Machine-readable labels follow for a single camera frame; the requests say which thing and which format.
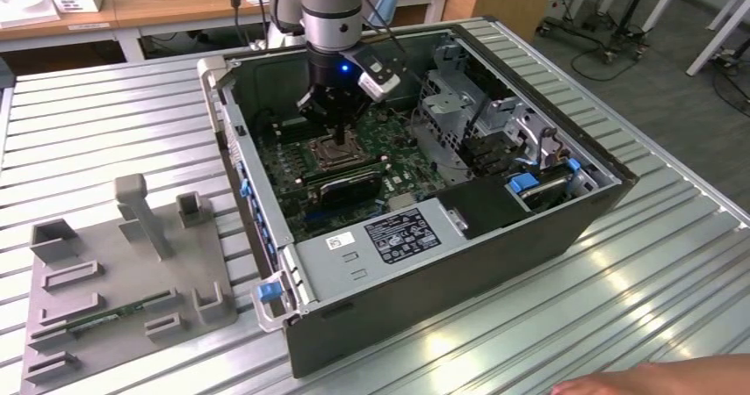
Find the blue latch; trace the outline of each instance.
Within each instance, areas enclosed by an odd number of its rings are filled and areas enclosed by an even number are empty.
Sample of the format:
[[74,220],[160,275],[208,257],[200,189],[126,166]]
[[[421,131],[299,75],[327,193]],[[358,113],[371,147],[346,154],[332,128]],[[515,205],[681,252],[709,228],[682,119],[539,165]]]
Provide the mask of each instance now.
[[515,193],[531,189],[539,185],[539,180],[531,175],[531,173],[523,173],[514,178],[511,178],[511,189]]
[[276,300],[284,294],[284,288],[282,287],[282,283],[272,282],[267,284],[260,284],[258,287],[258,296],[260,297],[260,301],[263,303],[268,303],[270,301]]
[[243,184],[239,186],[239,196],[242,196],[243,198],[248,198],[252,194],[254,191],[250,188],[250,180],[244,179]]
[[578,170],[582,169],[582,164],[578,162],[575,158],[567,160],[567,166],[574,173],[578,173]]

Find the motherboard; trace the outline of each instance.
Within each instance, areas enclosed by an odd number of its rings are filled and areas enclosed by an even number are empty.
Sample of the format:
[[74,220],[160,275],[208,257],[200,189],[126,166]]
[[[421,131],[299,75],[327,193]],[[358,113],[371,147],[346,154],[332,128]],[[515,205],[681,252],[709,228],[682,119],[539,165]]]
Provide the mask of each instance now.
[[411,111],[371,108],[343,142],[303,118],[268,121],[258,152],[298,241],[414,205],[447,186],[411,120]]

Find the metal slotted surface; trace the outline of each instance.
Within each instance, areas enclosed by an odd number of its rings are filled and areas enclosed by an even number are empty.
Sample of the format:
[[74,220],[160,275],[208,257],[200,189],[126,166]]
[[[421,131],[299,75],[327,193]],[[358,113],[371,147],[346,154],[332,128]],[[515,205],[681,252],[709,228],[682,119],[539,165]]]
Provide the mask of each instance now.
[[198,58],[27,76],[4,96],[13,108],[0,172],[0,395],[19,391],[31,225],[59,216],[72,226],[115,218],[108,181],[131,172],[147,176],[152,205],[184,190],[212,197],[240,319],[55,393],[535,394],[567,377],[646,360],[750,352],[745,213],[501,25],[465,27],[641,175],[570,250],[294,379],[282,333],[256,325],[248,288],[258,272]]

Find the gray floor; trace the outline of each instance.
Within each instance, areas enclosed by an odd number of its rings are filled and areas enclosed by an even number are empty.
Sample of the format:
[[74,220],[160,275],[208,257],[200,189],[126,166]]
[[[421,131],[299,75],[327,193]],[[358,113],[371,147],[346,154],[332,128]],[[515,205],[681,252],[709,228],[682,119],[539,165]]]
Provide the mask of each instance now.
[[[634,25],[642,25],[658,0],[643,0]],[[619,19],[629,0],[618,0],[611,15]],[[593,12],[583,6],[579,20]],[[685,74],[687,66],[714,34],[706,25],[714,14],[686,1],[675,0],[649,35],[651,49],[639,64],[609,83],[594,82],[573,72],[571,58],[594,47],[590,41],[555,31],[537,37],[534,46],[577,78],[614,110],[677,156],[677,158],[750,211],[750,118],[739,114],[717,96],[711,85],[714,69],[707,66],[695,76]],[[727,41],[735,47],[750,36],[738,31]],[[598,59],[577,62],[587,75],[607,77],[631,63],[617,60],[605,66]],[[750,66],[741,69],[737,81],[750,90]],[[722,94],[738,104],[742,98],[719,78]]]

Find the white desk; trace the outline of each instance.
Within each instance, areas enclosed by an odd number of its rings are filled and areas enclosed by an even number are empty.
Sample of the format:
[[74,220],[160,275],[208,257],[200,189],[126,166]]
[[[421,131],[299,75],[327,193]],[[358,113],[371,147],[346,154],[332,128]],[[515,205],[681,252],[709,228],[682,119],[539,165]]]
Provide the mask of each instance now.
[[695,73],[698,73],[698,71],[703,68],[703,66],[706,65],[706,62],[709,61],[709,59],[717,53],[718,48],[722,46],[722,44],[725,44],[725,41],[726,41],[726,38],[729,37],[729,34],[731,33],[731,31],[734,31],[734,29],[737,28],[737,25],[739,25],[739,22],[742,22],[742,19],[745,18],[745,15],[750,11],[750,0],[745,0],[742,3],[739,3],[739,1],[741,0],[729,0],[726,2],[722,11],[718,12],[718,15],[714,18],[714,21],[707,26],[707,29],[714,31],[718,28],[719,24],[725,21],[725,18],[726,18],[726,15],[729,14],[729,12],[730,11],[735,12],[735,14],[731,16],[731,18],[726,22],[725,27],[721,29],[717,36],[714,37],[714,39],[711,40],[711,42],[706,46],[706,49],[703,50],[703,53],[701,53],[701,55],[698,56],[698,58],[693,62],[693,65],[690,66],[690,68],[687,68],[687,74],[691,75],[691,76],[694,76]]

